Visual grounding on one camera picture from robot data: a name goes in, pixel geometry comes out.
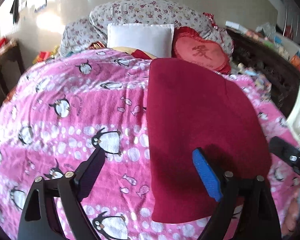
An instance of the pink blanket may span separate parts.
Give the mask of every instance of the pink blanket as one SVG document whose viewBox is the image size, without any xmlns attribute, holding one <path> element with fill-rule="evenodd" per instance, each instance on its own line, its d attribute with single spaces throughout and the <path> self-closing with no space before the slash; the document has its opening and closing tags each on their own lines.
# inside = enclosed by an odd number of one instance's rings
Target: pink blanket
<svg viewBox="0 0 300 240">
<path fill-rule="evenodd" d="M 108 158 L 82 206 L 102 238 L 198 237 L 209 218 L 184 224 L 151 220 L 154 197 L 146 124 L 150 63 L 111 49 L 87 50 L 39 63 L 20 78 L 12 100 L 0 109 L 0 225 L 10 238 L 17 237 L 34 178 L 54 179 L 75 170 L 97 144 Z M 249 76 L 225 77 L 247 93 L 267 139 L 280 136 L 296 144 L 280 111 L 261 100 Z M 273 155 L 268 178 L 281 221 L 297 184 L 295 177 Z M 65 235 L 74 239 L 61 201 L 56 202 Z"/>
</svg>

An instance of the wall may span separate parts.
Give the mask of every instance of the wall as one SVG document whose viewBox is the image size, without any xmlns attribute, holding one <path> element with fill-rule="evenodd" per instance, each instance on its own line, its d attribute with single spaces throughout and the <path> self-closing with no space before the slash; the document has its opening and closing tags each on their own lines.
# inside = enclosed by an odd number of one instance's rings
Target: wall
<svg viewBox="0 0 300 240">
<path fill-rule="evenodd" d="M 114 0 L 48 0 L 45 9 L 34 14 L 35 0 L 27 0 L 20 12 L 20 21 L 12 25 L 9 14 L 13 0 L 5 0 L 0 7 L 0 35 L 19 40 L 26 67 L 40 50 L 52 50 L 60 43 L 65 25 L 86 16 L 96 6 Z M 255 29 L 258 25 L 275 24 L 277 10 L 268 0 L 173 0 L 201 12 L 215 14 L 216 22 L 223 26 L 226 20 Z"/>
<path fill-rule="evenodd" d="M 269 0 L 269 1 L 278 10 L 277 25 L 283 31 L 285 18 L 286 18 L 286 0 Z M 287 2 L 289 7 L 287 25 L 291 25 L 291 21 L 293 18 L 292 28 L 294 30 L 294 34 L 296 34 L 298 17 L 300 23 L 300 9 L 294 0 L 287 0 Z M 294 37 L 293 41 L 296 43 L 300 43 L 300 26 L 298 28 L 298 36 Z"/>
</svg>

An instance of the dark red towel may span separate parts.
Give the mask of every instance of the dark red towel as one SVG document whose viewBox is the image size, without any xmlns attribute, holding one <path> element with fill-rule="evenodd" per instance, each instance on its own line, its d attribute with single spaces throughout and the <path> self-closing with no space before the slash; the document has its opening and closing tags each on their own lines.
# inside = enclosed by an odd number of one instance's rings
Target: dark red towel
<svg viewBox="0 0 300 240">
<path fill-rule="evenodd" d="M 154 221 L 183 223 L 212 215 L 217 203 L 192 163 L 197 147 L 237 177 L 267 177 L 267 141 L 235 83 L 183 60 L 155 59 L 147 100 Z"/>
</svg>

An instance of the blue pad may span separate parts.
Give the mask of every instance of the blue pad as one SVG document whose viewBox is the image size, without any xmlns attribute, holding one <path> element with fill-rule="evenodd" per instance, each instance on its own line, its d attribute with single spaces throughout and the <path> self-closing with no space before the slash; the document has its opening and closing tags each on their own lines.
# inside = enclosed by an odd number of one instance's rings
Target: blue pad
<svg viewBox="0 0 300 240">
<path fill-rule="evenodd" d="M 192 161 L 204 186 L 206 187 L 209 196 L 213 197 L 217 202 L 219 202 L 223 197 L 221 193 L 220 181 L 198 149 L 195 149 L 192 152 Z"/>
</svg>

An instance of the wooden headboard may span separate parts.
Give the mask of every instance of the wooden headboard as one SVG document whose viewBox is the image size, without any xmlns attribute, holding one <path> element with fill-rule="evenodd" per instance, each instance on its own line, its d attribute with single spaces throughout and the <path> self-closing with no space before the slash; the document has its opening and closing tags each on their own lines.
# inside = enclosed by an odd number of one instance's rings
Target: wooden headboard
<svg viewBox="0 0 300 240">
<path fill-rule="evenodd" d="M 297 98 L 300 72 L 275 51 L 258 41 L 227 29 L 234 40 L 233 60 L 262 72 L 271 82 L 271 99 L 288 117 Z"/>
</svg>

